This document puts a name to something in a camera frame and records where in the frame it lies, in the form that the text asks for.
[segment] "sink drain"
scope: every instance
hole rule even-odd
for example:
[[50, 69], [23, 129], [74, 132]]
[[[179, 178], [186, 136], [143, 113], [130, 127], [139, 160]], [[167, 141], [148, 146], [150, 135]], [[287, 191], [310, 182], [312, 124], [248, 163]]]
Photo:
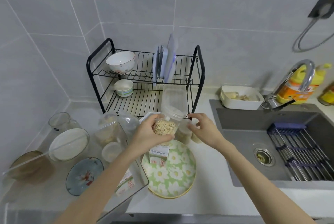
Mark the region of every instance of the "sink drain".
[[270, 152], [264, 148], [254, 149], [255, 158], [264, 166], [271, 167], [275, 164], [275, 159]]

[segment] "chrome faucet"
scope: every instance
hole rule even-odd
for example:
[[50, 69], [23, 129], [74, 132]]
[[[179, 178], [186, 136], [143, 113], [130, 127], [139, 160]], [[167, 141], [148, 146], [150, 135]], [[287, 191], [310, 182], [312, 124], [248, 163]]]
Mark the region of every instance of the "chrome faucet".
[[292, 104], [295, 102], [294, 99], [284, 103], [280, 104], [277, 100], [277, 94], [281, 91], [282, 87], [287, 83], [287, 81], [290, 79], [292, 74], [302, 65], [306, 65], [306, 71], [305, 71], [305, 78], [303, 79], [302, 84], [299, 87], [299, 91], [306, 91], [307, 88], [310, 86], [314, 73], [315, 73], [315, 65], [312, 60], [309, 59], [303, 59], [299, 62], [297, 62], [290, 71], [284, 76], [283, 80], [278, 84], [278, 86], [275, 88], [275, 90], [267, 95], [265, 97], [264, 102], [261, 104], [261, 106], [264, 109], [270, 109], [272, 111], [281, 110], [282, 108], [286, 107], [289, 104]]

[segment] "decorative plate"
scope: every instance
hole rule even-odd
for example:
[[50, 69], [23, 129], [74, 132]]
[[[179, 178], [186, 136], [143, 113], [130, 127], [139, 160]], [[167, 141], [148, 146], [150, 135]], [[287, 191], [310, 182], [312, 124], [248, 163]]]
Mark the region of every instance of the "decorative plate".
[[98, 158], [89, 157], [79, 161], [67, 175], [67, 191], [73, 196], [80, 196], [102, 171], [103, 164]]
[[177, 140], [171, 140], [169, 147], [166, 167], [150, 163], [148, 153], [144, 155], [142, 165], [150, 181], [149, 190], [159, 197], [174, 199], [183, 196], [192, 187], [196, 160], [190, 149]]

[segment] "gray sink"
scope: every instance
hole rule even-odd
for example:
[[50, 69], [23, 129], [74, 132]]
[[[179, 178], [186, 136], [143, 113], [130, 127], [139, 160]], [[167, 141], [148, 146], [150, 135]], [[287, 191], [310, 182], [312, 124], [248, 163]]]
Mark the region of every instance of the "gray sink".
[[[210, 105], [215, 123], [223, 136], [277, 187], [334, 190], [334, 170], [332, 169], [334, 167], [334, 124], [316, 105], [289, 105], [276, 112], [262, 108], [255, 111], [227, 109], [219, 100], [210, 100]], [[325, 165], [319, 163], [319, 167], [322, 165], [324, 168], [322, 166], [320, 168], [287, 166], [286, 161], [283, 160], [284, 155], [282, 157], [282, 152], [276, 150], [275, 141], [267, 134], [267, 129], [278, 122], [306, 125], [307, 132], [305, 132], [309, 134], [309, 141], [314, 140], [314, 144], [319, 146], [317, 151], [328, 158]], [[291, 141], [292, 146], [299, 146], [298, 140], [291, 139]], [[296, 157], [299, 160], [308, 159], [302, 150], [296, 150]], [[230, 166], [229, 169], [233, 185], [241, 187], [242, 184]], [[296, 179], [296, 175], [301, 177], [301, 181]]]

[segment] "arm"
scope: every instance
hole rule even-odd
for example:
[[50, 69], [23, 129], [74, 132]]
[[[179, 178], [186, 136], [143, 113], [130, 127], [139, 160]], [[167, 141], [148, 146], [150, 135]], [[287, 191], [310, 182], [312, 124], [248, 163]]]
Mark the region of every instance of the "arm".
[[266, 224], [315, 224], [310, 216], [240, 154], [232, 143], [224, 139], [204, 113], [189, 116], [197, 118], [197, 126], [200, 125], [200, 129], [189, 125], [189, 129], [226, 158]]
[[94, 224], [97, 222], [130, 164], [152, 147], [173, 138], [172, 135], [156, 135], [153, 132], [152, 125], [157, 117], [158, 115], [152, 115], [140, 124], [130, 145], [76, 201], [66, 208], [54, 224]]

